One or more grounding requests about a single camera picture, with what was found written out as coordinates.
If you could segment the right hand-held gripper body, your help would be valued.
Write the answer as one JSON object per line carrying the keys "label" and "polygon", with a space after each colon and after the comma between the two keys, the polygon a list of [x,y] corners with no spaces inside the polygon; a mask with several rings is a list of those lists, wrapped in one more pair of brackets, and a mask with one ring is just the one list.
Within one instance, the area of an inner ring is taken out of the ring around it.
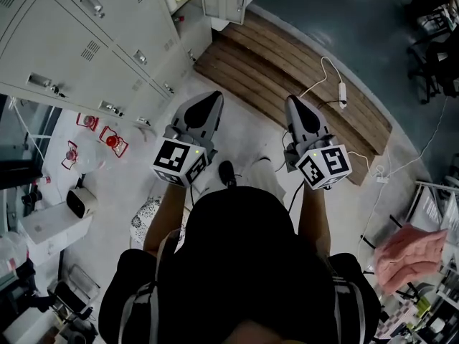
{"label": "right hand-held gripper body", "polygon": [[298,170],[312,190],[330,188],[351,174],[351,162],[344,144],[335,135],[325,135],[307,148],[291,143],[284,151],[288,172]]}

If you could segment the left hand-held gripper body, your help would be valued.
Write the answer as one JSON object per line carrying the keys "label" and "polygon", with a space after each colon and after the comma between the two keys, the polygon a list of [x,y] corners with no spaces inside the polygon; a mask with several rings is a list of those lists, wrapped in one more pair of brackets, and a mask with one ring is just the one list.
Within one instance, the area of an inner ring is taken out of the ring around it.
{"label": "left hand-held gripper body", "polygon": [[155,143],[151,169],[162,181],[188,188],[217,154],[211,140],[194,138],[174,125],[167,125]]}

